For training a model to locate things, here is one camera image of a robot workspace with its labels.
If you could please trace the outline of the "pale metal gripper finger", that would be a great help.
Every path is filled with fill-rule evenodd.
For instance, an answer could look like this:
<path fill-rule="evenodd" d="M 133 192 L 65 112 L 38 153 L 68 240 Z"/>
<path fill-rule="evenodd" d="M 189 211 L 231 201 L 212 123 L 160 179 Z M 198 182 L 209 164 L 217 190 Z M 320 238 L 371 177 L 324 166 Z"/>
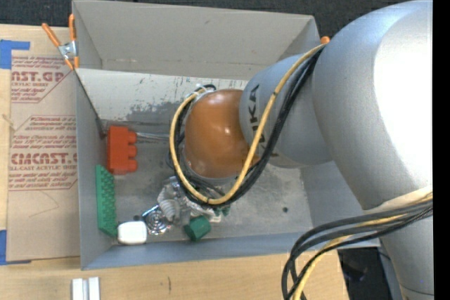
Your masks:
<path fill-rule="evenodd" d="M 150 209 L 145 210 L 142 214 L 141 217 L 143 219 L 149 218 L 149 217 L 161 217 L 162 216 L 162 211 L 160 208 L 160 205 L 156 204 L 154 206 L 152 206 Z"/>
<path fill-rule="evenodd" d="M 172 224 L 161 214 L 151 214 L 146 218 L 150 235 L 163 235 L 172 229 Z"/>

